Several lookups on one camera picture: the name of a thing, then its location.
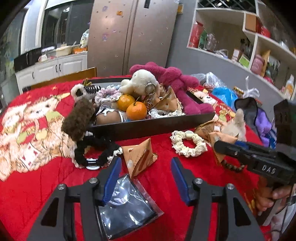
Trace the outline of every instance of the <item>refrigerator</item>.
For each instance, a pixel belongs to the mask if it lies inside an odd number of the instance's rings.
[[[165,67],[177,0],[95,0],[89,29],[88,68],[98,76],[129,74],[134,64]]]

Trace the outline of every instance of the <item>tangerine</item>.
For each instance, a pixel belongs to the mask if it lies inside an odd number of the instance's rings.
[[[126,111],[126,109],[136,100],[131,95],[122,95],[117,101],[118,109]]]
[[[131,121],[142,120],[147,115],[147,108],[144,103],[137,101],[127,108],[126,115]]]

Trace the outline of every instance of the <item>jar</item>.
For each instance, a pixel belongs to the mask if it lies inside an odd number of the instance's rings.
[[[255,59],[252,64],[252,67],[251,67],[251,71],[254,74],[260,75],[261,71],[262,71],[262,67],[264,65],[264,62],[265,62],[264,59],[259,54],[256,54]]]

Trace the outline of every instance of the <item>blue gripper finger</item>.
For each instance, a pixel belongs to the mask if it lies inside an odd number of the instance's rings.
[[[192,206],[198,197],[197,192],[193,188],[193,181],[195,179],[193,173],[188,169],[184,169],[178,157],[173,157],[171,170],[182,201],[187,206]]]

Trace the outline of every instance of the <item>pink plush toy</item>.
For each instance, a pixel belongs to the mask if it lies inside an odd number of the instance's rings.
[[[145,65],[136,64],[130,68],[130,73],[134,74],[139,69],[150,71],[160,84],[171,86],[177,98],[181,101],[186,115],[198,115],[214,112],[210,104],[198,104],[191,99],[186,91],[189,87],[199,86],[197,78],[189,75],[183,75],[181,70],[175,67],[163,68],[154,62],[148,62]]]

